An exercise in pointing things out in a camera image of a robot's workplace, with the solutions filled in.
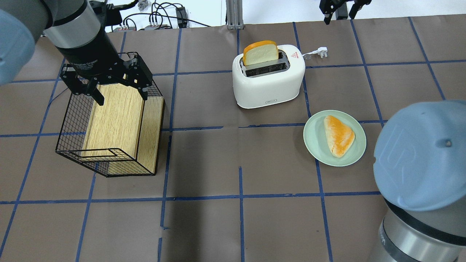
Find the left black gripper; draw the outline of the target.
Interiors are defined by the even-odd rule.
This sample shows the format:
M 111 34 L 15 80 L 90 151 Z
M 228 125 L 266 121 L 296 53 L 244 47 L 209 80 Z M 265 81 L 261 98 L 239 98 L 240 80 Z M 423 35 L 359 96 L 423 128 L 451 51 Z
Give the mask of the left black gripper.
M 99 106 L 104 96 L 97 86 L 120 83 L 138 90 L 143 100 L 153 84 L 152 73 L 137 52 L 126 52 L 127 61 L 120 58 L 107 35 L 97 35 L 91 42 L 77 48 L 60 48 L 68 61 L 60 78 L 73 95 L 92 97 Z

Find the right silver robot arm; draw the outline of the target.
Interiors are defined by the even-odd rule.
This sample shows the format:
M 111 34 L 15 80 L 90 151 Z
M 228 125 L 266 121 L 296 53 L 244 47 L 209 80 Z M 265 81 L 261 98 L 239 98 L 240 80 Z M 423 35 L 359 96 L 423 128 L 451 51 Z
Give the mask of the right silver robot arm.
M 340 20 L 313 33 L 330 49 L 308 70 L 310 111 L 362 122 L 362 160 L 318 168 L 333 262 L 398 243 L 465 237 L 465 15 Z

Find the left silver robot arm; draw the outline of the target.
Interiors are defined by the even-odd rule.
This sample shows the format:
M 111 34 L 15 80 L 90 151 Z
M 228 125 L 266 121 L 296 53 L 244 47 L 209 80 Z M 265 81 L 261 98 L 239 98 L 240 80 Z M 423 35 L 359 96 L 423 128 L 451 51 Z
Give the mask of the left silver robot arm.
M 91 96 L 100 106 L 98 85 L 122 84 L 138 90 L 143 100 L 156 88 L 153 75 L 138 53 L 124 61 L 105 28 L 122 22 L 121 10 L 135 0 L 112 5 L 96 0 L 2 0 L 0 3 L 0 82 L 12 82 L 35 51 L 41 35 L 68 61 L 60 78 L 74 95 Z

